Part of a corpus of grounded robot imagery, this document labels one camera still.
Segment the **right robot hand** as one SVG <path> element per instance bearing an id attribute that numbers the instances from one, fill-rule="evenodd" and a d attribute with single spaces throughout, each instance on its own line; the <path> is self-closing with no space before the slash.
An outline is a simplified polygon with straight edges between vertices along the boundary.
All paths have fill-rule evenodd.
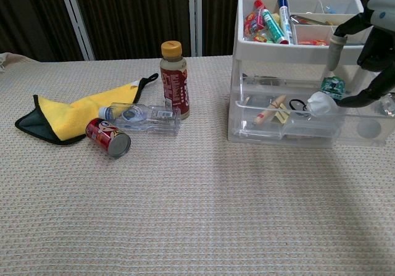
<path id="1" fill-rule="evenodd" d="M 369 0 L 364 11 L 337 27 L 330 39 L 327 67 L 337 68 L 347 37 L 371 28 L 357 65 L 379 75 L 355 96 L 337 100 L 339 107 L 365 107 L 394 88 L 394 0 Z"/>

